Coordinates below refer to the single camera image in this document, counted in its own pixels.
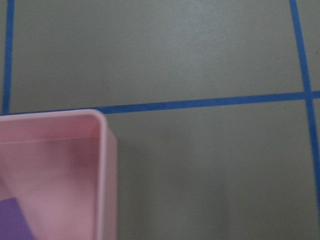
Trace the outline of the pink plastic bin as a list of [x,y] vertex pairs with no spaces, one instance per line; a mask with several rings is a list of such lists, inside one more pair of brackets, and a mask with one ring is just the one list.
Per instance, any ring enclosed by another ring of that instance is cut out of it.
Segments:
[[115,240],[117,147],[98,110],[2,116],[0,200],[16,198],[34,240]]

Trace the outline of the purple foam block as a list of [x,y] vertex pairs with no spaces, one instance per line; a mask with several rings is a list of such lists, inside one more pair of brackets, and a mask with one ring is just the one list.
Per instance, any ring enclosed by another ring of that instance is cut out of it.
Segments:
[[16,198],[0,201],[0,239],[35,239]]

